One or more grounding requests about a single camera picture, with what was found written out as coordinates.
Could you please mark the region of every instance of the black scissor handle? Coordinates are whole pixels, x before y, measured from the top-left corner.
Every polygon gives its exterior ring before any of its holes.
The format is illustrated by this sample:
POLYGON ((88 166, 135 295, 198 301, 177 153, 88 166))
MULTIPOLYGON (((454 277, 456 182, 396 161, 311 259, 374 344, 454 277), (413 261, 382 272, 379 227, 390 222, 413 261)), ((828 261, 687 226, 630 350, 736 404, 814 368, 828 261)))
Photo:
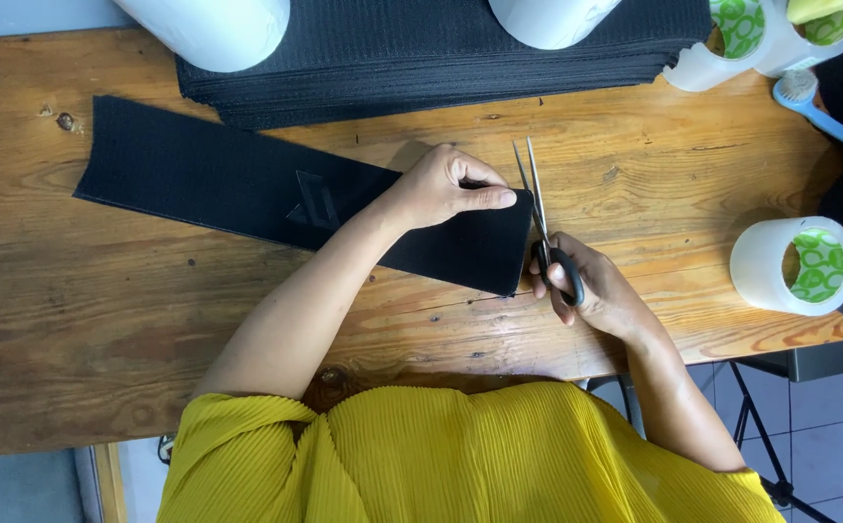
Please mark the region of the black scissor handle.
POLYGON ((561 291, 560 295, 564 299, 564 303, 571 307, 578 307, 586 298, 586 293, 583 292, 583 280, 579 277, 579 270, 577 265, 573 262, 563 249, 552 246, 551 259, 548 261, 544 256, 544 249, 541 248, 543 244, 541 240, 531 244, 531 258, 537 258, 537 265, 540 267, 540 279, 544 282, 548 291, 551 289, 551 280, 547 277, 547 269, 552 263, 559 263, 560 267, 564 268, 564 276, 570 280, 570 285, 573 287, 575 296, 570 296, 567 292, 561 291))

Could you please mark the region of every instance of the yellow pleated shirt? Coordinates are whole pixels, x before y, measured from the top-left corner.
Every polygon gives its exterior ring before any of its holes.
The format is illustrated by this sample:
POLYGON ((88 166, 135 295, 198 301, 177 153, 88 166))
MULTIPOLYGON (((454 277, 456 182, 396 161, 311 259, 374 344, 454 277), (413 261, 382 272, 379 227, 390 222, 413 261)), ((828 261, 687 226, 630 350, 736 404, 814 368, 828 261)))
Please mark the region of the yellow pleated shirt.
POLYGON ((157 521, 783 519, 753 471, 706 470, 578 387, 536 383, 381 387, 322 415, 288 398, 196 398, 157 521))

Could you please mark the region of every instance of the stack of black velcro sheets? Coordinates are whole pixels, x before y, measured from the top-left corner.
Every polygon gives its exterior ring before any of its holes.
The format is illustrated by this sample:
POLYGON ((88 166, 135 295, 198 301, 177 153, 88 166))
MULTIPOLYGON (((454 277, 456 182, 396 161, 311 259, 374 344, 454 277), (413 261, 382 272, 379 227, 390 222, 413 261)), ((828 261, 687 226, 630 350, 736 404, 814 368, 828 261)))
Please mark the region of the stack of black velcro sheets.
POLYGON ((291 0, 276 51, 237 73, 177 58, 183 96, 265 129, 654 81, 711 30, 707 0, 622 0, 555 51, 502 29, 487 0, 291 0))

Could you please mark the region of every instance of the white plastic wrap roll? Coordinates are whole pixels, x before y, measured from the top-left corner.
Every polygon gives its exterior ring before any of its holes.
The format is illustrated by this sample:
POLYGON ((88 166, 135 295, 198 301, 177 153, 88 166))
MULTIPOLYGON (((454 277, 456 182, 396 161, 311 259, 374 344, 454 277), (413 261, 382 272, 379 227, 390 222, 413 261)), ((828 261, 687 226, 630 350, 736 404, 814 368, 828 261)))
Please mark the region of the white plastic wrap roll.
POLYGON ((289 21, 289 0, 114 1, 186 62, 216 73, 262 62, 289 21))
POLYGON ((806 69, 843 53, 843 11, 802 24, 805 36, 786 18, 787 0, 774 0, 776 38, 754 66, 766 77, 782 77, 788 69, 806 69))
POLYGON ((680 51, 676 67, 663 68, 663 78, 684 91, 712 89, 760 63, 776 38, 772 0, 725 0, 709 4, 712 20, 725 40, 724 57, 699 43, 680 51))
POLYGON ((502 27, 526 46, 563 49, 582 40, 621 0, 489 0, 502 27))
POLYGON ((731 280, 755 307, 797 315, 826 315, 843 305, 843 227, 811 216, 755 223, 731 251, 731 280), (783 256, 799 251, 799 276, 787 287, 783 256))

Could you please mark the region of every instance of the person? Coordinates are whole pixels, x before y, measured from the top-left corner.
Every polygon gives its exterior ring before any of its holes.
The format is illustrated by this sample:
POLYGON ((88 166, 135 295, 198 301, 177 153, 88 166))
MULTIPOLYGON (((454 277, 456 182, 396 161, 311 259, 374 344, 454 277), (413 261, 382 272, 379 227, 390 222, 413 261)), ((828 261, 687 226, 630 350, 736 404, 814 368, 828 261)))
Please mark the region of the person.
POLYGON ((344 223, 198 384, 157 521, 783 521, 667 329, 609 258, 561 232, 551 241, 577 263, 586 298, 564 304, 556 263, 551 289, 531 265, 535 295, 550 293, 567 325, 581 318, 624 341, 647 441, 569 383, 470 396, 381 387, 322 415, 299 402, 403 233, 514 202, 494 169, 439 145, 344 223))

